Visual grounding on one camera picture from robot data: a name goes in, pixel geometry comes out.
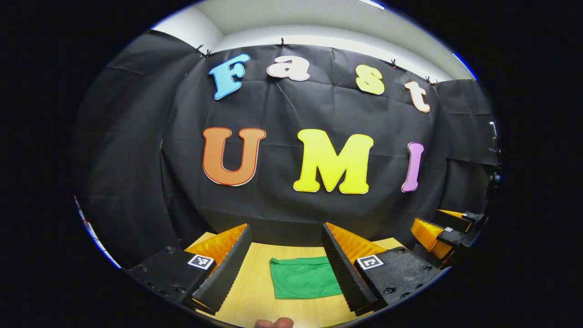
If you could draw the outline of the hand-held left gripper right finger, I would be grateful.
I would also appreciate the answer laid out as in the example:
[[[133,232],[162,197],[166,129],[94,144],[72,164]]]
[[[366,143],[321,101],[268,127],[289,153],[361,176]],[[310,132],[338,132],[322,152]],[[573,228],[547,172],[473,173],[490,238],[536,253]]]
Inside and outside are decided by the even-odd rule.
[[[357,316],[392,308],[433,284],[443,272],[406,247],[380,247],[331,223],[321,243],[344,299]]]

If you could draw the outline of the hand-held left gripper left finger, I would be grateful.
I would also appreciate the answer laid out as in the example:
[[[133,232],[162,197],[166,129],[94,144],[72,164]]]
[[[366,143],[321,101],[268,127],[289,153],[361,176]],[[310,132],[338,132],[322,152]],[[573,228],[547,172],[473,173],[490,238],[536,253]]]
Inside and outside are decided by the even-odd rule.
[[[128,274],[174,303],[215,315],[235,283],[251,242],[251,227],[242,224],[185,250],[168,246]]]

